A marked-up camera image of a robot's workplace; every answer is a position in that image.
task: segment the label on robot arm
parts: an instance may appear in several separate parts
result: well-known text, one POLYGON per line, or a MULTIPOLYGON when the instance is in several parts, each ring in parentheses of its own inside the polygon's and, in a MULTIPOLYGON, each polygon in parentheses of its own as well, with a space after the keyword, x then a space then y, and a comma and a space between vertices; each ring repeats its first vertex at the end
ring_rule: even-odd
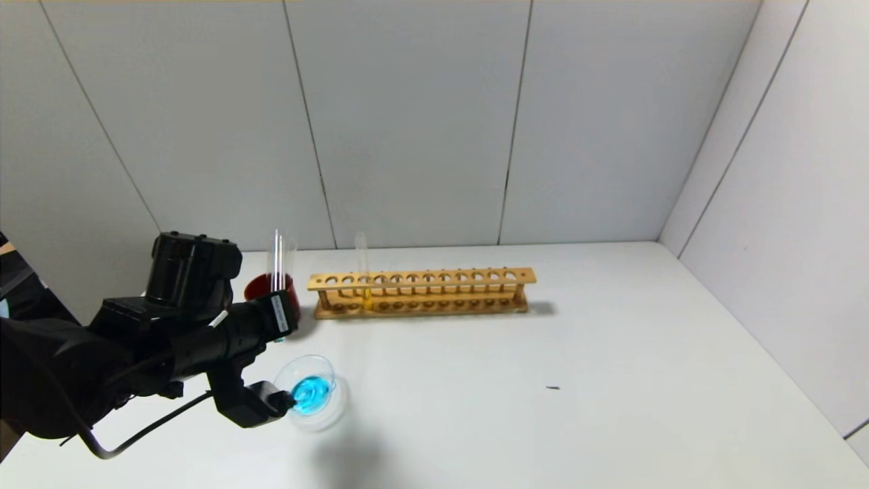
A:
POLYGON ((278 329, 280 329, 281 332, 289 331, 287 315, 283 312, 283 304, 281 304, 281 298, 279 296, 272 297, 272 307, 275 308, 275 318, 277 318, 278 329))

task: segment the red liquid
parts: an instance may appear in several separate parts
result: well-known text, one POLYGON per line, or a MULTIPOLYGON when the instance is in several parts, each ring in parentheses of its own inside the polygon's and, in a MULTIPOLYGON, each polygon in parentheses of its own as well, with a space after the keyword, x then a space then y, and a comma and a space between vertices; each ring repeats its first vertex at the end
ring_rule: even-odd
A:
MULTIPOLYGON (((295 320, 296 322, 298 322, 298 320, 302 317, 302 308, 299 307, 299 297, 295 295, 293 278, 287 275, 286 283, 289 302, 293 305, 293 309, 295 310, 295 320)), ((271 274, 263 273, 259 277, 251 280, 248 286, 244 288, 244 300, 253 300, 255 298, 262 297, 270 292, 271 274)))

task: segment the clear glass test tube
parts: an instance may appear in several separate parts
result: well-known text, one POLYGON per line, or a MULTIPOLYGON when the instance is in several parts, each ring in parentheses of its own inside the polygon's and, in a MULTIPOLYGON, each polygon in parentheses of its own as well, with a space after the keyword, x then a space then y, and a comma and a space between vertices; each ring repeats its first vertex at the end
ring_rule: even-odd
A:
MULTIPOLYGON (((362 231, 357 232, 354 242, 356 244, 356 263, 359 270, 359 279, 367 283, 371 280, 371 275, 368 272, 368 241, 365 238, 365 233, 362 231)), ((370 289, 362 289, 362 307, 369 311, 375 307, 375 301, 370 289)))
POLYGON ((266 275, 272 292, 285 291, 293 273, 295 250, 298 244, 285 231, 275 229, 269 240, 269 254, 266 258, 266 275))

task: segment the robotic arm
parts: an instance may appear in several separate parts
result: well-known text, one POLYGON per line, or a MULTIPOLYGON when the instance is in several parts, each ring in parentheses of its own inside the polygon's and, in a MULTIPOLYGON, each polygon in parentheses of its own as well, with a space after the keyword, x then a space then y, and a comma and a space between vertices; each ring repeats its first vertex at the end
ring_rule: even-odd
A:
POLYGON ((40 438, 79 435, 110 459, 162 423, 214 397, 217 411, 249 428, 282 418, 295 401, 269 382, 245 386, 242 369, 266 344, 296 330, 286 291, 232 304, 229 281, 242 254, 227 239, 162 233, 144 297, 108 298, 93 323, 2 320, 2 418, 40 438), (114 451, 90 428, 134 396, 183 394, 183 381, 208 375, 211 390, 114 451))

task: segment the test tube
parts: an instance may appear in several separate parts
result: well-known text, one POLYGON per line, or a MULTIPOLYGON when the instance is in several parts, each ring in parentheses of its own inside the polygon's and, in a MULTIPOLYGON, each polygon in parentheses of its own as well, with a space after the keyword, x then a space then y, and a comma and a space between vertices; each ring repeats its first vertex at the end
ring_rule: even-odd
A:
MULTIPOLYGON (((354 238, 356 244, 356 263, 359 266, 359 279, 365 280, 367 283, 371 280, 368 274, 368 241, 365 238, 365 233, 359 231, 354 238)), ((371 311, 375 308, 375 301, 371 295, 371 289, 362 289, 362 307, 371 311)))
POLYGON ((300 317, 299 299, 293 286, 293 262, 298 243, 287 232, 275 229, 269 238, 269 252, 266 258, 266 279, 272 292, 288 291, 289 300, 295 308, 296 320, 300 317))

